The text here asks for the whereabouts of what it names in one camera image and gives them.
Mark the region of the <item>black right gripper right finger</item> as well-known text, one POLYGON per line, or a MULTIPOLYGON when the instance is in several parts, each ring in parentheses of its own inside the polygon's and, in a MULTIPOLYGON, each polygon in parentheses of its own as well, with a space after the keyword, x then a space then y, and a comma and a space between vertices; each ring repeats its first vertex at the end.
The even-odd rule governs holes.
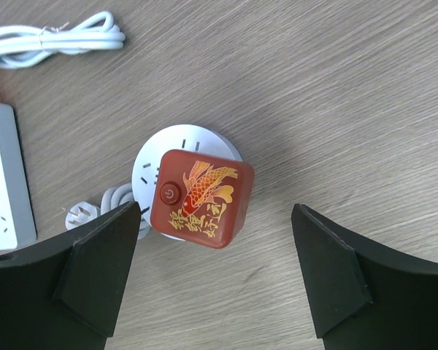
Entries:
POLYGON ((438 349, 438 263, 296 204, 293 237, 325 349, 438 349))

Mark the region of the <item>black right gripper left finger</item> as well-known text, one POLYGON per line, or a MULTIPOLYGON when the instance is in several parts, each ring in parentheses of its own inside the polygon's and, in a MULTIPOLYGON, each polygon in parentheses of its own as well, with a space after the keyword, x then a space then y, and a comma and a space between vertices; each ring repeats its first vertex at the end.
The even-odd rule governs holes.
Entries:
POLYGON ((141 211, 136 202, 0 255, 0 349, 104 349, 114 335, 141 211))

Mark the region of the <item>light blue power strip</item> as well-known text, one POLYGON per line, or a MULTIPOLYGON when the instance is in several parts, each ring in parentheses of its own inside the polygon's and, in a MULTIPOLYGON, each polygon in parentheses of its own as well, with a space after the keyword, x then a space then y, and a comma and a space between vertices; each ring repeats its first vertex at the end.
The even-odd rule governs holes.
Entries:
POLYGON ((0 250, 21 248, 36 239, 14 111, 0 103, 0 250))

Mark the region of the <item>dark red cube adapter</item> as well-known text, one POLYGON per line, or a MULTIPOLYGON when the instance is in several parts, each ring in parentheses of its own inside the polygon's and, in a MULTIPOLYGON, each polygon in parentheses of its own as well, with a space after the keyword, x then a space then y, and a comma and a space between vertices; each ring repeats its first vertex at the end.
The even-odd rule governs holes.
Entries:
POLYGON ((254 179, 249 163, 170 150, 161 158, 150 224, 159 233, 222 249, 245 223, 254 179))

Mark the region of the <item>round light blue socket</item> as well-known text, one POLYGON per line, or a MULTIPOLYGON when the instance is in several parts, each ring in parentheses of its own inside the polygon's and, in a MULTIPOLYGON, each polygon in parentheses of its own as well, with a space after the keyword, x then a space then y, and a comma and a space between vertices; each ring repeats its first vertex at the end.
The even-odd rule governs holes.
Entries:
POLYGON ((241 161, 239 150, 215 131, 192 124, 172 125, 151 136, 139 151, 132 169, 131 187, 141 209, 153 204, 161 158, 173 149, 241 161))

